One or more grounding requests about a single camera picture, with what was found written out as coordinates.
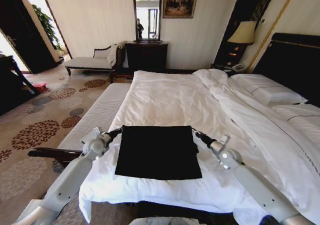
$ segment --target green plant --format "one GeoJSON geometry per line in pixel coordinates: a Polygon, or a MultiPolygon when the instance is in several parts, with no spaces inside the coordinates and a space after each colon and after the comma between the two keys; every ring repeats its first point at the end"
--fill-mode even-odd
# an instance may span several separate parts
{"type": "Polygon", "coordinates": [[[32,4],[32,7],[35,11],[35,14],[38,16],[38,19],[41,22],[42,27],[44,28],[48,38],[50,39],[54,49],[59,49],[60,51],[63,51],[61,48],[61,44],[59,43],[59,39],[55,35],[55,31],[53,30],[53,26],[51,25],[50,21],[52,21],[52,18],[49,17],[47,14],[43,13],[41,11],[41,8],[32,4]]]}

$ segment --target mirror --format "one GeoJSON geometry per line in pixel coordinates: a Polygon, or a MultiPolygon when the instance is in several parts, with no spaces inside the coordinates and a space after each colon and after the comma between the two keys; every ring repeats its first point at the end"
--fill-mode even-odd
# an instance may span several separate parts
{"type": "Polygon", "coordinates": [[[160,40],[161,0],[133,0],[135,39],[137,41],[160,40]]]}

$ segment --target bedroom floor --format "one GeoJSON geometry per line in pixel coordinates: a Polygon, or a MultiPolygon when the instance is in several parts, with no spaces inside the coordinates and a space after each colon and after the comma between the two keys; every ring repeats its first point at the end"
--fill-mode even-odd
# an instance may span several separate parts
{"type": "MultiPolygon", "coordinates": [[[[27,74],[31,83],[47,83],[47,90],[0,116],[0,221],[14,222],[31,199],[43,196],[61,172],[51,158],[28,157],[33,147],[56,148],[100,94],[109,74],[72,70],[63,65],[39,74],[27,74]]],[[[129,83],[123,78],[115,82],[129,83]]],[[[127,225],[136,209],[124,204],[93,205],[91,224],[127,225]]],[[[85,224],[75,197],[56,224],[85,224]]]]}

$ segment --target dark wooden headboard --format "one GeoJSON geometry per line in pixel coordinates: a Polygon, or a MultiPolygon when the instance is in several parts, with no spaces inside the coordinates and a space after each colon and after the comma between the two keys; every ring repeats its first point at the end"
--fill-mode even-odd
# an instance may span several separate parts
{"type": "Polygon", "coordinates": [[[320,36],[275,33],[254,74],[262,74],[320,107],[320,36]]]}

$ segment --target wall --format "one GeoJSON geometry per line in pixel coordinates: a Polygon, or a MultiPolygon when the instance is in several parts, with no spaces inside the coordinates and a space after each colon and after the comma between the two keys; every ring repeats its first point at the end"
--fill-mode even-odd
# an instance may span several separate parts
{"type": "Polygon", "coordinates": [[[55,51],[54,47],[52,46],[47,34],[46,34],[46,31],[44,29],[44,27],[41,25],[41,22],[39,21],[38,19],[38,16],[37,14],[35,13],[32,5],[30,4],[30,2],[28,0],[22,0],[25,8],[27,9],[27,11],[29,12],[30,14],[30,17],[32,18],[36,28],[38,29],[45,45],[47,46],[48,50],[50,51],[54,61],[56,62],[59,62],[60,59],[59,59],[59,54],[57,53],[57,51],[55,51]]]}
{"type": "MultiPolygon", "coordinates": [[[[255,54],[262,45],[263,40],[286,1],[271,0],[262,17],[266,19],[265,23],[257,28],[255,42],[246,49],[241,59],[242,63],[249,65],[253,61],[255,54]]],[[[274,33],[320,35],[319,8],[320,0],[291,0],[272,30],[270,37],[268,37],[261,51],[257,54],[250,70],[253,70],[259,62],[274,33]]]]}
{"type": "MultiPolygon", "coordinates": [[[[48,0],[72,56],[135,40],[133,0],[48,0]]],[[[161,19],[169,42],[167,67],[209,68],[218,52],[236,0],[197,0],[193,19],[161,19]]]]}

